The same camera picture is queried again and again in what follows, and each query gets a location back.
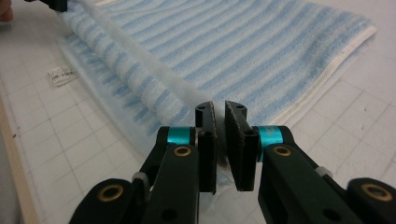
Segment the white grid surface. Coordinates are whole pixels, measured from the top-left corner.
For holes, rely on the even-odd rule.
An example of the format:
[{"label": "white grid surface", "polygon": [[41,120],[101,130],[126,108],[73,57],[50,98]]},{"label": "white grid surface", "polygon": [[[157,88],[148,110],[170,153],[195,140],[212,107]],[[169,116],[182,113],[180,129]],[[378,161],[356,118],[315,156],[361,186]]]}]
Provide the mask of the white grid surface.
[{"label": "white grid surface", "polygon": [[[396,2],[315,2],[365,15],[378,33],[291,127],[296,142],[342,187],[361,176],[396,187]],[[130,180],[143,159],[79,79],[56,89],[47,81],[50,69],[67,65],[56,38],[69,31],[56,14],[39,2],[14,1],[13,9],[15,20],[0,25],[0,92],[40,221],[67,223],[93,185],[110,177]],[[223,215],[212,215],[216,223],[263,223],[256,198],[257,192],[228,189],[215,204]]]}]

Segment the towel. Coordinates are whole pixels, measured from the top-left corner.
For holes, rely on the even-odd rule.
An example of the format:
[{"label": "towel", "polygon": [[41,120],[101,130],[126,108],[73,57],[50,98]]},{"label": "towel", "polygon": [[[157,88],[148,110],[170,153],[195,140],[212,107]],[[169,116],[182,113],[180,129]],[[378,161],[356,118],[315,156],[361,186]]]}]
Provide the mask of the towel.
[{"label": "towel", "polygon": [[370,20],[300,0],[68,1],[64,54],[123,135],[147,155],[163,125],[225,100],[250,125],[284,124],[340,76]]}]

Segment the teal tape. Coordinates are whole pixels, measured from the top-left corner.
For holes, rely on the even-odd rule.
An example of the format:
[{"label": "teal tape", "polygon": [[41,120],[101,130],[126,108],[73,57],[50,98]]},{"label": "teal tape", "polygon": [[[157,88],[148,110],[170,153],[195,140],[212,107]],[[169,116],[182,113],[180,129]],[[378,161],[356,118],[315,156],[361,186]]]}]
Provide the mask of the teal tape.
[{"label": "teal tape", "polygon": [[277,126],[259,126],[257,127],[262,140],[262,156],[260,162],[264,159],[264,149],[271,144],[283,143],[282,132]]},{"label": "teal tape", "polygon": [[190,127],[170,127],[168,143],[188,145],[190,143]]}]

